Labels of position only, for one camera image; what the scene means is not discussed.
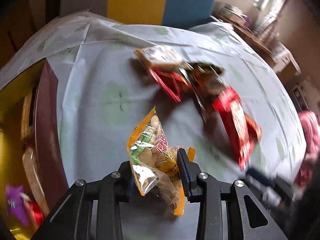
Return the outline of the yellow pistachio nut bag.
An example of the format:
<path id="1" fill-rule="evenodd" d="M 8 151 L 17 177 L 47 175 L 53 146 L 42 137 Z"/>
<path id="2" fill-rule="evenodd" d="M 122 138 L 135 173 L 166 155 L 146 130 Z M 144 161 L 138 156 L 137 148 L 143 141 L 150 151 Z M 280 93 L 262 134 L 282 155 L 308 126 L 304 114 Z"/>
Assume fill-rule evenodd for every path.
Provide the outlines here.
<path id="1" fill-rule="evenodd" d="M 162 123 L 153 108 L 126 143 L 131 170 L 141 196 L 159 194 L 173 215 L 182 216 L 185 194 L 177 163 L 179 147 L 169 146 Z"/>

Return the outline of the large red cake packet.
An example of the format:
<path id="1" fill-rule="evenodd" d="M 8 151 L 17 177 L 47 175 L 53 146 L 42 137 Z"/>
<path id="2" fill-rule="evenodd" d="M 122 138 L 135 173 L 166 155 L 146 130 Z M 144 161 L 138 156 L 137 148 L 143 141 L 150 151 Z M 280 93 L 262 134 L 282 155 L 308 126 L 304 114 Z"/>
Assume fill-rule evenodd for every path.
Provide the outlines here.
<path id="1" fill-rule="evenodd" d="M 262 128 L 244 112 L 239 94 L 230 86 L 214 100 L 213 107 L 221 116 L 234 157 L 243 170 L 255 143 L 262 138 Z"/>

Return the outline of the small red gold candy packet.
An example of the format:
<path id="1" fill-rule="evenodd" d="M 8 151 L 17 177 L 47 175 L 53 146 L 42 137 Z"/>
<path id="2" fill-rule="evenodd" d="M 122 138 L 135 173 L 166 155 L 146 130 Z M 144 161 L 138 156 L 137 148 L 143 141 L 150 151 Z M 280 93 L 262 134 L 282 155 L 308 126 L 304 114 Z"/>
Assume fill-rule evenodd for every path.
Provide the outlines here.
<path id="1" fill-rule="evenodd" d="M 176 72 L 168 73 L 149 69 L 149 73 L 176 103 L 180 103 L 187 95 L 193 92 L 190 82 Z"/>

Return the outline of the brown gold chocolate packet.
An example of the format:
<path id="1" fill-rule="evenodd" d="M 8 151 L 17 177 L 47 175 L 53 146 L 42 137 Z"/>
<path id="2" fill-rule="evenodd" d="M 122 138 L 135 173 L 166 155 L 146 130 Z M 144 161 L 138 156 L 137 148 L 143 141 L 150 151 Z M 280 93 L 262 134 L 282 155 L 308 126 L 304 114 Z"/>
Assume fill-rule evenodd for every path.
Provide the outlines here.
<path id="1" fill-rule="evenodd" d="M 185 70 L 188 81 L 193 88 L 202 119 L 207 122 L 215 112 L 214 100 L 227 87 L 221 78 L 225 70 L 208 62 L 188 62 Z"/>

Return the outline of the clear puffed grain bar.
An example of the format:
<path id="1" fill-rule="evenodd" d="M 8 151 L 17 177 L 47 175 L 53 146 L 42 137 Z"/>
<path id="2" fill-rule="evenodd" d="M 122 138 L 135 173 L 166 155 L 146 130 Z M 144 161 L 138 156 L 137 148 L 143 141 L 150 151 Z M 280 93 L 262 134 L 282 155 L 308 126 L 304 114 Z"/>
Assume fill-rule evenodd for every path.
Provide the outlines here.
<path id="1" fill-rule="evenodd" d="M 36 154 L 33 148 L 28 146 L 25 149 L 25 152 L 22 156 L 22 162 L 33 197 L 46 216 L 49 213 L 49 207 L 47 205 L 44 190 L 41 185 L 41 180 L 37 169 Z"/>

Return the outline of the red white patterned snack packet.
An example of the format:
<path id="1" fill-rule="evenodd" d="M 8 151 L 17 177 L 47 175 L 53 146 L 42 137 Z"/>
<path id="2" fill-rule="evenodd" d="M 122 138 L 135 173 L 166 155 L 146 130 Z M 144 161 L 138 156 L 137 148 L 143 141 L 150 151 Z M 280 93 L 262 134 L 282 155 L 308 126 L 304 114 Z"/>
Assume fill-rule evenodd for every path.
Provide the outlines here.
<path id="1" fill-rule="evenodd" d="M 35 227 L 35 229 L 38 229 L 45 219 L 44 213 L 42 212 L 39 205 L 31 200 L 25 200 L 24 205 L 33 223 L 33 226 Z"/>

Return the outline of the beige snack packet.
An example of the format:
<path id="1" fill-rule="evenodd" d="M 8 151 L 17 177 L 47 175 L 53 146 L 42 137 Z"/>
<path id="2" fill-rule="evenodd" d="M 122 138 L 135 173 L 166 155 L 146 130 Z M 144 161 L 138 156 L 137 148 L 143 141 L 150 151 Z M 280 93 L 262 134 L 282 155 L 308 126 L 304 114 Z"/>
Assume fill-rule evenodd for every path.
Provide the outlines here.
<path id="1" fill-rule="evenodd" d="M 147 69 L 170 72 L 185 64 L 181 55 L 170 46 L 152 46 L 133 51 L 135 57 Z"/>

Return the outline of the purple snack packet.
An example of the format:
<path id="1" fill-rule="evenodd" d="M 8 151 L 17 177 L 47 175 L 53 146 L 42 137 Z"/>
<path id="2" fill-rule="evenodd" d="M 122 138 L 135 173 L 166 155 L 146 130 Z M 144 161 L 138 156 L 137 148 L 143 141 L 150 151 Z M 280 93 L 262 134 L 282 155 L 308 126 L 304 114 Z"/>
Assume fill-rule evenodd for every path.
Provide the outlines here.
<path id="1" fill-rule="evenodd" d="M 9 183 L 5 186 L 7 215 L 12 214 L 24 226 L 28 226 L 29 222 L 22 194 L 24 194 L 23 186 L 13 187 Z"/>

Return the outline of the pink cloth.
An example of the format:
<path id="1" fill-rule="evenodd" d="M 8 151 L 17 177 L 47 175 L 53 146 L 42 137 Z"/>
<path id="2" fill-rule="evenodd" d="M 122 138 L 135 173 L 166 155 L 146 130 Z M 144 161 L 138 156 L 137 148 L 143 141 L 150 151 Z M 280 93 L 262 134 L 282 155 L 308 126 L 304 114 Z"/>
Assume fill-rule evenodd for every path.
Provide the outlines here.
<path id="1" fill-rule="evenodd" d="M 298 116 L 306 141 L 306 150 L 295 182 L 305 187 L 312 178 L 319 156 L 319 115 L 312 111 L 302 111 L 298 113 Z"/>

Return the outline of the white green patterned tablecloth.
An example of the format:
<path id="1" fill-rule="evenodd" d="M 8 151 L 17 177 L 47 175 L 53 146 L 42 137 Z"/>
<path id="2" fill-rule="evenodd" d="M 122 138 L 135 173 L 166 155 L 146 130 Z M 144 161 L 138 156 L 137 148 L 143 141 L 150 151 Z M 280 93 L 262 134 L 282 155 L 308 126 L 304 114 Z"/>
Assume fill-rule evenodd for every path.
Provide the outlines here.
<path id="1" fill-rule="evenodd" d="M 127 158 L 130 133 L 152 108 L 169 144 L 194 146 L 204 171 L 227 182 L 242 176 L 222 122 L 205 128 L 192 100 L 175 103 L 134 59 L 135 49 L 152 44 L 224 68 L 223 80 L 263 129 L 249 163 L 294 180 L 305 151 L 297 111 L 274 71 L 229 25 L 208 23 L 188 31 L 115 24 L 81 12 L 47 25 L 1 69 L 4 86 L 36 61 L 48 60 L 59 81 L 57 118 L 69 183 L 100 179 L 117 168 Z"/>

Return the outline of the maroon gold gift box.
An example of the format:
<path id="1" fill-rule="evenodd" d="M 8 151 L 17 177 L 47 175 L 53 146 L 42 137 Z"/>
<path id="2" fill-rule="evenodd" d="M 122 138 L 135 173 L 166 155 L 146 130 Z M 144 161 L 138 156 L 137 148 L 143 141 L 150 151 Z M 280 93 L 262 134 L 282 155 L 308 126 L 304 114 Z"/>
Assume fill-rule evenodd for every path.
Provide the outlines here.
<path id="1" fill-rule="evenodd" d="M 1 90 L 1 230 L 16 239 L 30 239 L 37 230 L 27 213 L 28 226 L 7 215 L 5 186 L 23 186 L 23 200 L 36 203 L 25 175 L 22 156 L 29 146 L 35 150 L 37 169 L 49 211 L 68 190 L 57 129 L 58 78 L 46 59 L 18 74 Z M 37 87 L 34 133 L 21 140 L 23 98 Z"/>

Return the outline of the white cardboard box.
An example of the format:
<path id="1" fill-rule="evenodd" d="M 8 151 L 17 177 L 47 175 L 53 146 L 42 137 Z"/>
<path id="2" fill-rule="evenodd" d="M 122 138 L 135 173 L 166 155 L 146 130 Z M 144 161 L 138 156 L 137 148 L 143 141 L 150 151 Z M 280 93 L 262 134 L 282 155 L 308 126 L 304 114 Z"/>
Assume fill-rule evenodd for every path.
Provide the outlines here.
<path id="1" fill-rule="evenodd" d="M 274 62 L 272 67 L 276 74 L 280 74 L 290 64 L 293 65 L 293 74 L 299 75 L 301 73 L 300 67 L 294 59 L 292 53 L 279 41 L 278 36 L 274 36 L 268 44 L 271 51 L 271 58 Z"/>

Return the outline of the wooden side shelf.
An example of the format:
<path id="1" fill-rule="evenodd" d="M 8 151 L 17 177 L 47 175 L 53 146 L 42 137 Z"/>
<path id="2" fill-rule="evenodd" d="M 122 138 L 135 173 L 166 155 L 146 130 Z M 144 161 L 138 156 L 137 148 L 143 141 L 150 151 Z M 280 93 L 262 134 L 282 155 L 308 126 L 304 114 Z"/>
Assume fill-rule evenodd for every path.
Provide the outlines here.
<path id="1" fill-rule="evenodd" d="M 233 26 L 234 31 L 259 55 L 267 55 L 271 56 L 271 51 L 263 44 L 262 41 L 259 40 L 251 31 L 244 29 L 243 27 L 239 26 L 237 23 L 234 23 L 224 16 L 219 14 L 214 14 L 214 16 L 218 20 L 222 20 L 223 22 L 230 23 Z"/>

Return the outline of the purple packet on shelf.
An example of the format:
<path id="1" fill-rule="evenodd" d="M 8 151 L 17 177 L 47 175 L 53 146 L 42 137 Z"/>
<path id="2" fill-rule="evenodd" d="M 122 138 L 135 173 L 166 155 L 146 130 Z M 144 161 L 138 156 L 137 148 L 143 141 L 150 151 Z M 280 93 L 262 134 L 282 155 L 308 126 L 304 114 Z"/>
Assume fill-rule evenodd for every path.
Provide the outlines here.
<path id="1" fill-rule="evenodd" d="M 242 18 L 245 20 L 244 28 L 246 28 L 246 29 L 249 28 L 249 26 L 252 23 L 252 20 L 245 14 L 242 15 Z"/>

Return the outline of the grey yellow blue sofa chair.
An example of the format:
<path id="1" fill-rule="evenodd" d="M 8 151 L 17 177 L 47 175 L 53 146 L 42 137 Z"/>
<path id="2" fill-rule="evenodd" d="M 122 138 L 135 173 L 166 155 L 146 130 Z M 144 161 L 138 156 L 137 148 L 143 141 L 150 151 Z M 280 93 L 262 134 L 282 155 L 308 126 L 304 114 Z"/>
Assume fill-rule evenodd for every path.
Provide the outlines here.
<path id="1" fill-rule="evenodd" d="M 214 0 L 60 0 L 60 16 L 90 10 L 119 23 L 189 29 L 210 22 Z"/>

